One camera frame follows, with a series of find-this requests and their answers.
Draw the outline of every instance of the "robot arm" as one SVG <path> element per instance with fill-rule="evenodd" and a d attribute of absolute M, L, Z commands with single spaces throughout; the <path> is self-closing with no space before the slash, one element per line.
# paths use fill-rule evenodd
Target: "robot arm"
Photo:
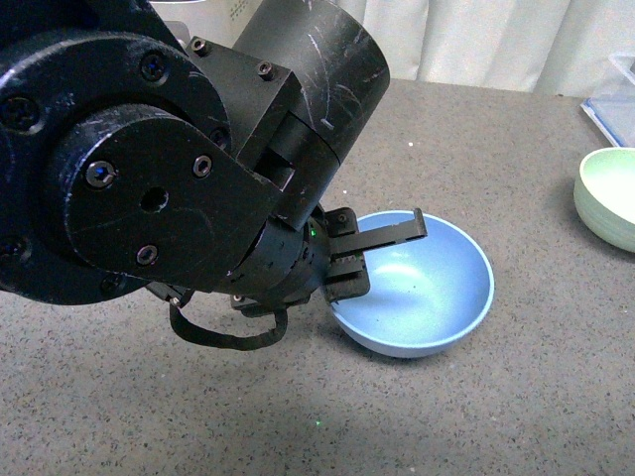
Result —
<path fill-rule="evenodd" d="M 364 251 L 426 235 L 420 210 L 359 233 L 319 206 L 389 83 L 335 5 L 265 0 L 233 49 L 184 50 L 147 0 L 5 0 L 0 18 L 0 289 L 84 304 L 146 287 L 184 339 L 252 350 L 318 288 L 367 293 Z M 195 291 L 278 325 L 198 328 Z"/>

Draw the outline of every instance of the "black cable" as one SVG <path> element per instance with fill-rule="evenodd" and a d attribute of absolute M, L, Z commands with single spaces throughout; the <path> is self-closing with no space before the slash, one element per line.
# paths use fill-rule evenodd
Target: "black cable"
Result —
<path fill-rule="evenodd" d="M 170 304 L 170 324 L 178 337 L 192 344 L 219 349 L 250 351 L 279 342 L 287 332 L 289 318 L 283 309 L 274 311 L 274 316 L 276 327 L 268 332 L 251 337 L 237 337 L 198 327 L 189 322 L 177 306 Z"/>

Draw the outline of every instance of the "bowl rim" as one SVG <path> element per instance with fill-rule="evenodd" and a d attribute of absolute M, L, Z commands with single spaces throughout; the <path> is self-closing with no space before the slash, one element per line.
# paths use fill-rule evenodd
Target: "bowl rim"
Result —
<path fill-rule="evenodd" d="M 610 208 L 608 205 L 606 205 L 606 203 L 599 196 L 597 196 L 595 193 L 593 193 L 591 191 L 590 187 L 588 186 L 586 174 L 584 173 L 584 167 L 586 166 L 586 163 L 588 163 L 590 160 L 592 160 L 595 156 L 604 155 L 604 154 L 606 154 L 608 152 L 616 152 L 616 151 L 620 151 L 620 152 L 623 151 L 623 152 L 632 154 L 633 160 L 635 161 L 635 148 L 633 148 L 633 147 L 605 147 L 603 149 L 598 149 L 596 151 L 591 152 L 590 154 L 587 154 L 586 157 L 584 157 L 584 159 L 582 159 L 582 162 L 579 163 L 579 168 L 577 169 L 577 176 L 579 177 L 582 185 L 584 185 L 584 188 L 586 189 L 588 194 L 597 203 L 599 203 L 602 206 L 602 208 L 604 208 L 612 216 L 615 216 L 619 220 L 623 221 L 624 223 L 627 223 L 629 226 L 635 226 L 635 222 L 627 219 L 626 217 L 622 216 L 617 211 L 615 211 L 612 208 Z"/>
<path fill-rule="evenodd" d="M 369 219 L 369 218 L 373 218 L 375 216 L 386 215 L 386 214 L 397 214 L 397 215 L 404 215 L 405 214 L 405 215 L 408 215 L 408 216 L 413 216 L 413 212 L 410 211 L 410 210 L 387 210 L 387 211 L 379 211 L 377 213 L 371 213 L 369 215 L 364 215 L 364 216 L 362 216 L 361 218 L 358 219 L 358 222 L 361 222 L 361 221 Z M 390 347 L 390 348 L 396 348 L 396 349 L 421 349 L 421 350 L 424 350 L 424 349 L 434 349 L 436 347 L 444 347 L 444 346 L 447 346 L 449 344 L 452 344 L 455 341 L 463 338 L 468 333 L 470 333 L 472 330 L 474 330 L 478 326 L 478 324 L 480 324 L 482 322 L 482 320 L 485 318 L 485 315 L 487 314 L 487 312 L 489 312 L 489 309 L 492 306 L 492 303 L 494 301 L 494 289 L 495 289 L 494 272 L 492 271 L 492 266 L 489 263 L 489 260 L 487 259 L 487 256 L 483 252 L 482 248 L 478 245 L 478 243 L 476 243 L 474 241 L 474 239 L 471 236 L 469 236 L 467 233 L 465 233 L 463 230 L 458 228 L 453 223 L 450 223 L 449 221 L 443 220 L 442 218 L 438 218 L 437 216 L 429 215 L 428 213 L 424 213 L 424 217 L 426 219 L 432 219 L 432 220 L 438 221 L 438 222 L 440 222 L 440 223 L 442 223 L 444 225 L 449 226 L 450 228 L 454 229 L 458 233 L 460 233 L 463 237 L 465 237 L 472 244 L 472 246 L 476 249 L 476 251 L 480 255 L 481 259 L 485 263 L 485 267 L 487 269 L 487 275 L 488 275 L 488 278 L 489 278 L 489 294 L 487 296 L 487 301 L 486 301 L 485 305 L 483 306 L 483 309 L 480 312 L 480 314 L 464 330 L 462 330 L 460 332 L 457 332 L 456 334 L 453 334 L 450 337 L 446 337 L 445 339 L 442 339 L 442 340 L 437 340 L 437 341 L 434 341 L 434 342 L 426 342 L 426 343 L 421 343 L 421 344 L 398 344 L 396 342 L 390 342 L 390 341 L 386 341 L 386 340 L 382 340 L 382 339 L 378 339 L 376 337 L 373 337 L 373 336 L 367 334 L 366 332 L 360 330 L 359 328 L 355 327 L 354 325 L 350 324 L 341 315 L 341 313 L 338 312 L 335 309 L 336 303 L 334 302 L 331 305 L 331 309 L 333 311 L 333 314 L 335 315 L 335 318 L 340 322 L 340 324 L 344 325 L 349 330 L 355 332 L 357 335 L 359 335 L 359 336 L 361 336 L 361 337 L 363 337 L 363 338 L 365 338 L 365 339 L 367 339 L 367 340 L 369 340 L 371 342 L 374 342 L 376 344 L 380 344 L 380 345 L 384 345 L 384 346 L 387 346 L 387 347 Z"/>

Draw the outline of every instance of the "white container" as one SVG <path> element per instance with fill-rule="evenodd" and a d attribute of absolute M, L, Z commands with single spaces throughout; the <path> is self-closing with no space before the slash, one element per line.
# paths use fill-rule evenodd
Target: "white container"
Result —
<path fill-rule="evenodd" d="M 615 147 L 635 147 L 635 54 L 616 53 L 593 95 L 582 103 Z"/>
<path fill-rule="evenodd" d="M 188 44 L 201 37 L 231 48 L 262 0 L 151 0 L 150 4 L 172 30 Z"/>

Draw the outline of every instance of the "countertop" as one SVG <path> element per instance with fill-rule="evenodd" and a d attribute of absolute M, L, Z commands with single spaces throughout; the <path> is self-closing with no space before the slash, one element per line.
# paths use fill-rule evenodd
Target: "countertop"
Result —
<path fill-rule="evenodd" d="M 393 81 L 322 204 L 412 209 L 470 234 L 494 304 L 447 352 L 383 357 L 315 295 L 274 347 L 200 348 L 146 291 L 58 307 L 0 296 L 0 467 L 66 475 L 635 472 L 635 255 L 577 217 L 608 143 L 574 98 Z M 188 316 L 255 332 L 227 297 Z"/>

